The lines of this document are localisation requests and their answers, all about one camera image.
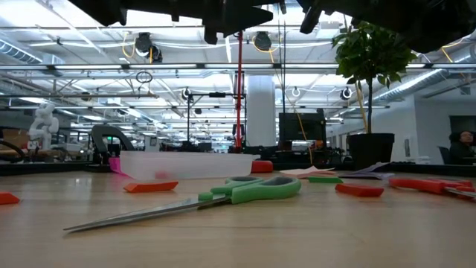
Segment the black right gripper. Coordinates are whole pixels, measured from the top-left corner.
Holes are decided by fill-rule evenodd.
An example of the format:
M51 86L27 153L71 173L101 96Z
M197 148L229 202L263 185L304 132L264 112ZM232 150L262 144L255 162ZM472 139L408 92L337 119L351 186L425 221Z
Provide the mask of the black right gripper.
M297 0L300 26L310 34L321 12L335 11L398 33L414 51L428 53L476 30L476 0Z

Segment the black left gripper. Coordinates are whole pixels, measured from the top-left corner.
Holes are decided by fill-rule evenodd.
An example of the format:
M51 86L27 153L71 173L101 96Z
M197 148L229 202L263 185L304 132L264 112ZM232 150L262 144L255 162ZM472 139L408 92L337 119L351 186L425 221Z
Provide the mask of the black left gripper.
M217 31L223 36L235 34L271 21L273 13L245 5L225 6L224 0L69 0L104 26L116 22L126 25L129 10L171 15L177 22L181 16L203 19L204 40L217 43ZM222 9L220 19L208 18Z

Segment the green eraser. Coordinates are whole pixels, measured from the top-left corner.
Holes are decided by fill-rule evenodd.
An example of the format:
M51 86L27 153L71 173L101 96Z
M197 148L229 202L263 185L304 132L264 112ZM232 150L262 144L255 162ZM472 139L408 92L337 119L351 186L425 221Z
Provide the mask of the green eraser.
M308 177L309 182L311 183L334 183L339 184L343 181L338 177L319 177L319 176L310 176Z

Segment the green-handled scissors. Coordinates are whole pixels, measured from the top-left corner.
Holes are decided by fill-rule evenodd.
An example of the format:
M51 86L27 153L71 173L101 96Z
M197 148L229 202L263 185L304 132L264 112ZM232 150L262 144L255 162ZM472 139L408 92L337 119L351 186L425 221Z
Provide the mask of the green-handled scissors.
M256 200L282 200L296 196L300 189L300 180L291 177L276 176L271 179L261 179L249 176L230 177L225 180L224 185L211 188L208 192L202 192L194 198L158 207L119 214L102 220L95 220L90 223L68 227L65 230L67 232L78 232L106 226L114 226L150 219L176 211L209 207L218 204L236 205Z

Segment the orange eraser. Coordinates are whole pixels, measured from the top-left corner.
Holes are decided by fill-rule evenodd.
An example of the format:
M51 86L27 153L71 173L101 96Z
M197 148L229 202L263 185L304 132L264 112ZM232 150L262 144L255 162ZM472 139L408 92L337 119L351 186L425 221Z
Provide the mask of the orange eraser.
M20 203L20 199L10 192L0 192L0 205L12 205Z
M123 189L130 194L171 191L178 185L178 182L159 183L129 183Z

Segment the red eraser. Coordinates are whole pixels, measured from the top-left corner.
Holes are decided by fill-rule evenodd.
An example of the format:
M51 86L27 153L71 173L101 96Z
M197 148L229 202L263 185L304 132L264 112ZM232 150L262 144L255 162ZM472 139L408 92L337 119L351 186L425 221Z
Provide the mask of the red eraser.
M380 197L385 191L381 187L368 185L358 185L351 183L341 183L335 186L335 190L342 194L348 194L355 197Z

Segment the green leafy plant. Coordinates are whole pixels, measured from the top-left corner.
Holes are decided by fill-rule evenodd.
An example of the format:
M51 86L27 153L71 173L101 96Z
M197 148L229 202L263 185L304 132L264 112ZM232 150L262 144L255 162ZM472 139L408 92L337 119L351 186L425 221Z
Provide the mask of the green leafy plant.
M360 91L362 84L367 84L366 132L372 133L373 82L387 88L392 82L399 82L407 65L417 56L397 33L368 22L359 22L335 36L332 46L336 48L336 74Z

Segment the red vertical pole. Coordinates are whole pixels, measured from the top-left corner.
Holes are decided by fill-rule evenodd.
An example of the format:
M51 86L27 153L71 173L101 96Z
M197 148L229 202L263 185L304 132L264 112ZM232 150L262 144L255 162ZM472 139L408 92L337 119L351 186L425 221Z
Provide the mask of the red vertical pole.
M240 153L242 149L241 141L241 100L242 100L242 31L238 33L239 50L237 64L237 128L236 128L236 152Z

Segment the white column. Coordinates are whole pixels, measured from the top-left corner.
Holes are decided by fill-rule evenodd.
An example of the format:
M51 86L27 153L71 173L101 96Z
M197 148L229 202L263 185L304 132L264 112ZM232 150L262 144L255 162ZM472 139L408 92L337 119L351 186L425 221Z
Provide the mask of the white column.
M247 141L250 146L272 147L276 142L273 77L250 75L247 83Z

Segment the black monitor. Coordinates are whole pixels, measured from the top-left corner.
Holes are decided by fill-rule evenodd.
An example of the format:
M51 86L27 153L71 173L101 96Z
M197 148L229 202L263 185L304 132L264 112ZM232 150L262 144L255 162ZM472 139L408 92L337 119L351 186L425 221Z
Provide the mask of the black monitor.
M327 137L327 121L322 109L317 109L313 113L280 113L278 118L281 141L324 141Z

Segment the black plant pot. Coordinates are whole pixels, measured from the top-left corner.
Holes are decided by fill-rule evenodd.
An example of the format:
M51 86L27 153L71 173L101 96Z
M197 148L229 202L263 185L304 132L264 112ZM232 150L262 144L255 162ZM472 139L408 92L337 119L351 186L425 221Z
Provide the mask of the black plant pot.
M365 133L350 135L350 155L356 169L368 168L377 162L390 162L395 142L393 133Z

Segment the purple paper notepad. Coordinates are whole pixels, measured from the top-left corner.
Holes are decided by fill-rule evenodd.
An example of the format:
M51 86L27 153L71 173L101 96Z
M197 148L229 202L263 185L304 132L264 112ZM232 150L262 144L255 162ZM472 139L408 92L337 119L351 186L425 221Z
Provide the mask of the purple paper notepad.
M338 177L345 178L345 179L378 179L382 181L388 181L389 178L394 176L394 173L377 171L377 169L383 168L387 165L388 165L388 162L377 162L374 165L371 165L369 167L354 171L352 173L339 175Z

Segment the person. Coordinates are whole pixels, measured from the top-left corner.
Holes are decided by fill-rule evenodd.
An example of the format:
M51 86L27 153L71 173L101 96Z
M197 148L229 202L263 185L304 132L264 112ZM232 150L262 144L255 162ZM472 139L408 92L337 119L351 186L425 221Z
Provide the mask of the person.
M450 159L453 165L473 165L476 163L476 152L473 151L474 135L467 130L452 133L450 140Z

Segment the black equipment at left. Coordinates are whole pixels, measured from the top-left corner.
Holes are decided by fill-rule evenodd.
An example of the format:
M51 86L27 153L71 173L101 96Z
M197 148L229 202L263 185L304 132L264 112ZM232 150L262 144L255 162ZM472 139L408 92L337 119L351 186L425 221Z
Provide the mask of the black equipment at left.
M72 171L87 171L92 173L110 173L107 165L93 165L89 162L66 162L44 164L1 164L0 176L17 176L34 173L60 173ZM390 173L421 173L443 176L461 176L476 178L476 166L469 165L418 165L390 163L377 171Z

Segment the black stand frame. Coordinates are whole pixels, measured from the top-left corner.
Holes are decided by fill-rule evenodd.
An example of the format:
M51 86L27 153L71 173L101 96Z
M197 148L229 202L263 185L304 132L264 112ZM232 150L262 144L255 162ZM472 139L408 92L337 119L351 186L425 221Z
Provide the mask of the black stand frame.
M193 103L196 104L198 103L203 97L209 97L209 98L225 98L225 97L232 97L236 100L236 104L234 105L234 109L236 112L236 123L237 123L237 111L236 111L236 106L237 106L237 94L236 93L225 93L225 92L208 92L208 93L192 93L189 92L185 95L186 101L187 101L187 140L190 140L190 109L192 108L191 104L191 98L197 96L198 99L194 101ZM242 100L241 100L241 111L242 111L242 101L247 101L247 95L243 94L242 95ZM241 117L241 123L245 123L246 118Z

